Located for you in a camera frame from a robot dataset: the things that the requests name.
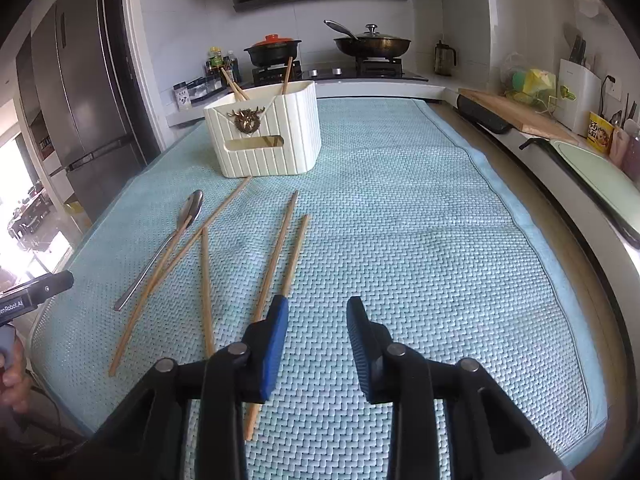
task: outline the wooden cutting board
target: wooden cutting board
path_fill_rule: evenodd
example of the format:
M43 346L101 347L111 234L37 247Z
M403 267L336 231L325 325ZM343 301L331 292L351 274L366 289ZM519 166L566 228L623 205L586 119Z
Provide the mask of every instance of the wooden cutting board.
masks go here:
M525 134L545 137L545 139L564 140L569 144L578 145L578 141L567 133L560 124L544 115L537 114L533 108L506 97L487 94L478 90L461 88L458 92L460 95L493 112Z

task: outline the electrical outlet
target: electrical outlet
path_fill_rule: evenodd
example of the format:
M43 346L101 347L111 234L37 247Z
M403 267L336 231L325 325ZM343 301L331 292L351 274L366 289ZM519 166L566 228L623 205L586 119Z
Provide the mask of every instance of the electrical outlet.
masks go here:
M607 80L607 94L622 102L622 80L617 75L611 75L616 79L616 82Z

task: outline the refrigerator handle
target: refrigerator handle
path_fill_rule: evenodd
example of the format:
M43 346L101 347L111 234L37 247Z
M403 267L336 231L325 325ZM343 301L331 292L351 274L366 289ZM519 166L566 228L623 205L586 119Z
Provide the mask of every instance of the refrigerator handle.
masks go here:
M66 47L66 30L65 30L65 13L60 14L60 40L62 41L62 48Z

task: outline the kettle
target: kettle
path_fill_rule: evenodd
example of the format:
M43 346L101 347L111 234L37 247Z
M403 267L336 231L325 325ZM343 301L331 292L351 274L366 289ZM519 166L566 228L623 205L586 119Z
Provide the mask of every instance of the kettle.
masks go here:
M434 72L438 75L451 75L451 69L454 66L458 66L458 53L456 49L439 40L436 45Z

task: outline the pan handle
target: pan handle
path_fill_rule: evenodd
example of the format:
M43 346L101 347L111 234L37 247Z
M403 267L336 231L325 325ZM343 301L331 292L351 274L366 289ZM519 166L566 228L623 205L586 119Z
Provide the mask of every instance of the pan handle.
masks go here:
M360 41L353 32L351 32L347 27L345 27L344 25L341 25L340 23L332 22L332 20L324 20L324 24L327 27L332 28L336 32L340 32L341 34L346 34L352 40Z

